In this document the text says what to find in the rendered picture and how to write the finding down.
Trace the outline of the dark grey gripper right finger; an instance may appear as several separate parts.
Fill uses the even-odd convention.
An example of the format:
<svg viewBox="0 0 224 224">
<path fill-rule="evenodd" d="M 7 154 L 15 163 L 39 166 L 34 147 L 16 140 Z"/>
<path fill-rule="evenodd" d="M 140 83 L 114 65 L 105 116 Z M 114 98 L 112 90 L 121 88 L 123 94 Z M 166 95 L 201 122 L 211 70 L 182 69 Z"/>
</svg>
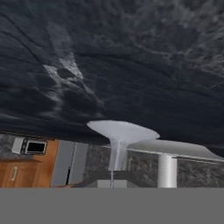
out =
<svg viewBox="0 0 224 224">
<path fill-rule="evenodd" d="M 126 180 L 128 188 L 149 188 L 150 185 L 139 180 L 137 176 L 131 171 L 115 171 L 114 180 Z"/>
</svg>

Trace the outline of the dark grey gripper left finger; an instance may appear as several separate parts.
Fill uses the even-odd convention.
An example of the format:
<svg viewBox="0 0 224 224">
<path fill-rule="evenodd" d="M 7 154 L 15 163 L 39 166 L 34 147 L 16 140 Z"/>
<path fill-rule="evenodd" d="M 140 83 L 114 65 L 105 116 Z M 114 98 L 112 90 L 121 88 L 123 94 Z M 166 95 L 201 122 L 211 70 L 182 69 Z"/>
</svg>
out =
<svg viewBox="0 0 224 224">
<path fill-rule="evenodd" d="M 110 174 L 108 171 L 92 171 L 87 178 L 85 178 L 79 187 L 86 188 L 110 188 Z"/>
</svg>

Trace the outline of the white microwave oven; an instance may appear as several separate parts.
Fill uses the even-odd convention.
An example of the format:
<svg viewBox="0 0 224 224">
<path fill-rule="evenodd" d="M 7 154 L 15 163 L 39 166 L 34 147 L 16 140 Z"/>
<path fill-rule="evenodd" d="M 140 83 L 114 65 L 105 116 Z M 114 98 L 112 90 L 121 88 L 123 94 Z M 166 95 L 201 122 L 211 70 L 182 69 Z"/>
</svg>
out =
<svg viewBox="0 0 224 224">
<path fill-rule="evenodd" d="M 46 140 L 16 137 L 11 151 L 19 155 L 45 155 L 46 146 Z"/>
</svg>

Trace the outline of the wooden cupboard run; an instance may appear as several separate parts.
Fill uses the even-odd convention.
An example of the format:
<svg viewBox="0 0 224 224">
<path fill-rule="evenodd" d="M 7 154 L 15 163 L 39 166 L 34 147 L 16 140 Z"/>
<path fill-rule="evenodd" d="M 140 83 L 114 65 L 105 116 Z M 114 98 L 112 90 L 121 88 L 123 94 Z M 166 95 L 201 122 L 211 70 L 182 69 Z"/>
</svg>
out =
<svg viewBox="0 0 224 224">
<path fill-rule="evenodd" d="M 59 148 L 58 140 L 47 142 L 44 156 L 33 159 L 0 159 L 0 188 L 49 187 Z"/>
</svg>

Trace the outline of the grey fridge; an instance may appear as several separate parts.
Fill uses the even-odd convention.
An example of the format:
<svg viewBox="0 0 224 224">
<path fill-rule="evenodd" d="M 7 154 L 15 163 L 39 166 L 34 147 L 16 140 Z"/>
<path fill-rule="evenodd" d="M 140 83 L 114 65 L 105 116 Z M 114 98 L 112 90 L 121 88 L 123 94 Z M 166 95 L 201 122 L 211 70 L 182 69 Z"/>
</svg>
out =
<svg viewBox="0 0 224 224">
<path fill-rule="evenodd" d="M 86 143 L 59 141 L 51 186 L 66 186 L 83 180 L 88 154 Z"/>
</svg>

